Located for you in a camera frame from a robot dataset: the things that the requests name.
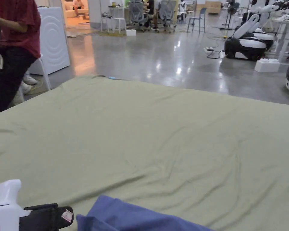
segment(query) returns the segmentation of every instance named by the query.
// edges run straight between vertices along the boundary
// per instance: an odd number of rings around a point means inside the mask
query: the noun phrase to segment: white sneaker
[[[38,81],[30,76],[30,73],[28,70],[26,71],[24,75],[23,81],[28,85],[38,84]]]
[[[20,89],[22,90],[23,94],[28,94],[31,91],[32,86],[27,85],[23,81],[21,81]]]

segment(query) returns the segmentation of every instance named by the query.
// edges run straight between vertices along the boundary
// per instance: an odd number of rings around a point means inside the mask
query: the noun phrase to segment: label
[[[287,87],[287,89],[289,90],[289,80],[285,79],[285,86]]]
[[[72,213],[68,210],[65,210],[65,212],[62,214],[62,216],[65,220],[67,220],[68,222],[72,221]]]

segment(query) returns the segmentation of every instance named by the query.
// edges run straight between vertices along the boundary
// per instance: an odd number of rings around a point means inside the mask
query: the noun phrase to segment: blue cloth
[[[77,215],[78,231],[210,231],[179,217],[164,215],[100,196],[87,216]]]

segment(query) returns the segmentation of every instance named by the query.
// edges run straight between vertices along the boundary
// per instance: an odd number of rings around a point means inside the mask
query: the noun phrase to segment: couch
[[[65,2],[65,12],[67,18],[76,16],[75,10],[72,9],[72,2]],[[79,9],[78,13],[80,14],[89,13],[89,9]]]

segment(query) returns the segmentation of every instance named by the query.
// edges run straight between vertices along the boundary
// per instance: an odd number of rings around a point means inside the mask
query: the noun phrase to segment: white appliance
[[[39,8],[41,15],[41,54],[47,75],[70,65],[67,40],[64,29],[62,9]],[[43,75],[41,69],[34,64],[31,74]]]

